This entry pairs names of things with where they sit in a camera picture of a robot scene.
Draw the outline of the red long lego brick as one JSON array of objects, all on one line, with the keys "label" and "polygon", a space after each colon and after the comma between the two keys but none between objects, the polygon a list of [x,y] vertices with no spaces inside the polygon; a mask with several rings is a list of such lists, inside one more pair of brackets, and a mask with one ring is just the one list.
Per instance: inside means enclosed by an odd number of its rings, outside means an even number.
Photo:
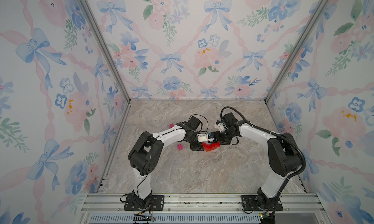
[{"label": "red long lego brick", "polygon": [[202,142],[202,146],[203,146],[204,151],[211,152],[211,151],[220,147],[220,142],[211,143],[211,144],[207,144],[207,143]]}]

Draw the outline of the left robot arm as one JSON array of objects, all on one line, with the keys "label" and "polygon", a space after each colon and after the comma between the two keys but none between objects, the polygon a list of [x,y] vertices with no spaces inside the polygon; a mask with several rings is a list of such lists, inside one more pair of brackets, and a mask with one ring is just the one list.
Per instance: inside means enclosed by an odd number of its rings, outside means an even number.
[{"label": "left robot arm", "polygon": [[179,122],[168,130],[150,133],[143,132],[131,149],[128,160],[134,172],[134,188],[131,193],[133,198],[130,207],[147,210],[152,205],[151,173],[156,168],[163,149],[177,142],[188,142],[202,150],[203,146],[198,141],[198,128],[202,127],[201,121],[191,116],[186,122]]}]

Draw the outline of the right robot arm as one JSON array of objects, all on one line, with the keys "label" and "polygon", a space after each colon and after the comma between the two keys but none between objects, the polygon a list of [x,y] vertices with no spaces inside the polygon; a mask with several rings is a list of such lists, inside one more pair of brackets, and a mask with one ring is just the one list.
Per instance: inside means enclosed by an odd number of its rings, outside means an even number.
[{"label": "right robot arm", "polygon": [[289,133],[277,133],[258,127],[247,119],[237,120],[233,113],[221,116],[217,131],[208,133],[208,140],[221,145],[232,144],[233,138],[245,137],[267,147],[271,171],[258,189],[255,205],[261,210],[275,209],[289,180],[306,168],[306,159]]}]

